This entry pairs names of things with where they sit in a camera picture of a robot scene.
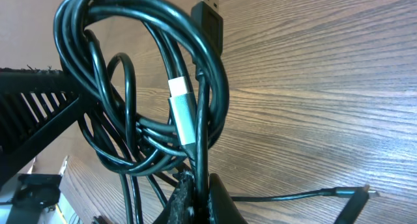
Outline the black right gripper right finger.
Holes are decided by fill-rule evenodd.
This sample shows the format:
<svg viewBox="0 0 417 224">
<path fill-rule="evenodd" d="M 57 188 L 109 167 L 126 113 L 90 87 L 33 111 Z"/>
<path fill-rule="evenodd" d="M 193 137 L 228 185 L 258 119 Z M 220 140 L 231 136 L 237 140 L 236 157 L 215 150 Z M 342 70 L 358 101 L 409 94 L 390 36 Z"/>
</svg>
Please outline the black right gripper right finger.
<svg viewBox="0 0 417 224">
<path fill-rule="evenodd" d="M 195 202 L 192 173 L 177 173 L 174 177 L 179 182 L 154 224 L 247 224 L 217 174 L 209 176 L 208 200 L 200 209 Z"/>
</svg>

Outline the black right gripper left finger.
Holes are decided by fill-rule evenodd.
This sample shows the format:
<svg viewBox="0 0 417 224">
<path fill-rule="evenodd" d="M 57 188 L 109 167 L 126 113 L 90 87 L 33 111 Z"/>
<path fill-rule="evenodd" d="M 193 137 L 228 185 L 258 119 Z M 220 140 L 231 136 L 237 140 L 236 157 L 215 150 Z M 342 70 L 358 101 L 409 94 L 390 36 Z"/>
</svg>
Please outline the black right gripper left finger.
<svg viewBox="0 0 417 224">
<path fill-rule="evenodd" d="M 96 103 L 60 70 L 1 69 L 1 183 Z"/>
</svg>

